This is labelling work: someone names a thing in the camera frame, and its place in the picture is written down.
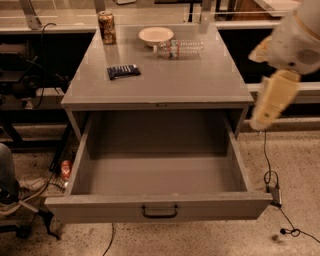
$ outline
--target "gray tabletop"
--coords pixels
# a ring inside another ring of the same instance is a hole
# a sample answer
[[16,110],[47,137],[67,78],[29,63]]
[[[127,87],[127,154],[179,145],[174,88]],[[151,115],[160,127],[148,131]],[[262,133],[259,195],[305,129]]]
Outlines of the gray tabletop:
[[[165,25],[176,39],[202,39],[200,57],[169,60],[155,56],[139,39],[150,26],[116,26],[117,44],[104,45],[95,34],[78,71],[62,100],[69,110],[128,108],[151,104],[252,103],[233,60],[214,24]],[[141,75],[111,81],[107,67],[136,64]]]

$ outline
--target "can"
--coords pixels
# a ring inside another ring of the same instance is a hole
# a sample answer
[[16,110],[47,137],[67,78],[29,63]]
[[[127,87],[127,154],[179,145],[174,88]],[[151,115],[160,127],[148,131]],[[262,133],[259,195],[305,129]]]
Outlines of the can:
[[70,160],[64,160],[61,163],[61,178],[68,181],[71,175],[72,162]]
[[101,11],[98,13],[99,28],[102,42],[104,44],[115,44],[117,42],[114,16],[111,12]]

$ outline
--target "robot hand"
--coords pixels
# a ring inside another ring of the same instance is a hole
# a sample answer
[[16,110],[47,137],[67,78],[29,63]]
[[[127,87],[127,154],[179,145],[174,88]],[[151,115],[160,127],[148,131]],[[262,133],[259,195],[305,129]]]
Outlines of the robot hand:
[[277,69],[263,78],[250,125],[265,130],[292,103],[301,75],[320,68],[320,1],[304,0],[249,55],[255,62],[268,62]]

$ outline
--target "plastic bottle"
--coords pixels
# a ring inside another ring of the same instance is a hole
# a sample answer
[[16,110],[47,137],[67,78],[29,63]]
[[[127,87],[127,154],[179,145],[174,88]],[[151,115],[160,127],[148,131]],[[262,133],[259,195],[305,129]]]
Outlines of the plastic bottle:
[[155,54],[169,59],[200,56],[203,49],[202,40],[168,40],[153,46]]

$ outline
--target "white surface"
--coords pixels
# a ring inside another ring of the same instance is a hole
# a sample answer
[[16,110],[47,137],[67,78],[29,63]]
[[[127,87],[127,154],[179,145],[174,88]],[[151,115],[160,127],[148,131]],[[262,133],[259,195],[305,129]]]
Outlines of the white surface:
[[157,43],[169,40],[173,37],[171,29],[163,27],[150,27],[140,31],[139,38],[147,43],[148,46],[153,47]]
[[270,15],[278,17],[284,16],[288,11],[296,9],[299,1],[295,0],[254,0]]

